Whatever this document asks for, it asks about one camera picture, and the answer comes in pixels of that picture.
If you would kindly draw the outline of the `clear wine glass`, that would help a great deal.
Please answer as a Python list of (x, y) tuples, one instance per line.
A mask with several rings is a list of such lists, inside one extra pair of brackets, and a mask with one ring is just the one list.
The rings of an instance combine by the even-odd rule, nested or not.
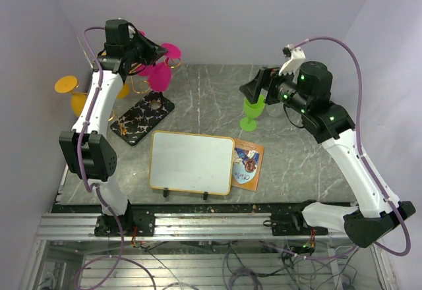
[(284, 113), (283, 103), (275, 103), (266, 106), (266, 111), (271, 117), (279, 117)]

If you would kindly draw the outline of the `pink wine glass back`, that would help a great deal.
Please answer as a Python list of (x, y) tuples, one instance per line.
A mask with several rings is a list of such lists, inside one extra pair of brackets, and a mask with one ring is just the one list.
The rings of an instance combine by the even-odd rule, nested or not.
[[(134, 34), (135, 33), (138, 33), (138, 32), (141, 33), (143, 36), (145, 36), (141, 31), (139, 31), (137, 29), (135, 29)], [(147, 67), (155, 65), (155, 63), (152, 64), (152, 65), (143, 65), (143, 64), (138, 63), (138, 62), (135, 61), (135, 43), (134, 43), (133, 38), (132, 38), (132, 49), (131, 49), (131, 51), (133, 53), (133, 59), (134, 59), (133, 64), (134, 64), (134, 66), (132, 67), (132, 69), (130, 71), (130, 75), (140, 74), (143, 71), (145, 71), (147, 69)]]

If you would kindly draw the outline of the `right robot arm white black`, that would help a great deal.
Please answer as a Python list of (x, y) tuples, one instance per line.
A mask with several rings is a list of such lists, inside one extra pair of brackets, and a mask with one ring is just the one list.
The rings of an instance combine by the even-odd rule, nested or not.
[(302, 235), (313, 227), (341, 231), (357, 246), (366, 248), (395, 229), (400, 220), (415, 213), (410, 201), (400, 200), (368, 168), (369, 160), (358, 148), (357, 127), (347, 110), (331, 101), (333, 75), (317, 61), (302, 63), (287, 74), (279, 68), (261, 68), (240, 92), (256, 104), (266, 90), (266, 105), (282, 103), (300, 114), (302, 128), (336, 162), (357, 200), (356, 206), (336, 206), (308, 200), (291, 217), (292, 229)]

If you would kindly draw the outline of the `pink wine glass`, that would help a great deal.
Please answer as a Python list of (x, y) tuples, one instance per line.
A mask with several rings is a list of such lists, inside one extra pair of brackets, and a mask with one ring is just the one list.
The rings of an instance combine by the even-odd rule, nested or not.
[(179, 67), (182, 62), (182, 52), (176, 45), (163, 43), (162, 47), (167, 49), (164, 60), (147, 66), (138, 74), (141, 77), (146, 77), (150, 89), (155, 92), (164, 92), (168, 89), (172, 79), (172, 70)]
[[(134, 34), (135, 33), (138, 33), (138, 32), (141, 33), (143, 36), (145, 36), (141, 31), (139, 31), (137, 29), (135, 29)], [(155, 63), (152, 64), (152, 65), (143, 65), (143, 64), (138, 63), (138, 62), (135, 61), (135, 43), (134, 43), (133, 38), (132, 38), (132, 49), (131, 49), (131, 51), (133, 53), (133, 59), (134, 59), (133, 64), (134, 64), (134, 66), (132, 67), (132, 69), (130, 71), (130, 75), (140, 74), (143, 71), (145, 71), (147, 69), (147, 67), (155, 65)]]

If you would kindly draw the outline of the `pink wine glass front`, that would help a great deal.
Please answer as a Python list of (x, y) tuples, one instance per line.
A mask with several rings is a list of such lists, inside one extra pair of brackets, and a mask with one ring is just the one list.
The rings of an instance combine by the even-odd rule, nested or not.
[(182, 52), (176, 45), (163, 43), (162, 47), (167, 49), (164, 60), (147, 66), (138, 74), (141, 77), (146, 77), (150, 89), (155, 92), (164, 92), (168, 89), (172, 79), (172, 70), (179, 67), (182, 62)]

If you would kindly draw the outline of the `green wine glass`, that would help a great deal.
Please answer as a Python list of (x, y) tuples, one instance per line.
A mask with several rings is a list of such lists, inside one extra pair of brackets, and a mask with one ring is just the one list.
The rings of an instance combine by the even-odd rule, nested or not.
[(239, 125), (242, 130), (251, 132), (256, 129), (256, 118), (258, 118), (262, 114), (265, 105), (265, 97), (262, 94), (258, 97), (258, 101), (256, 103), (251, 103), (248, 101), (248, 99), (244, 99), (244, 117), (239, 122)]

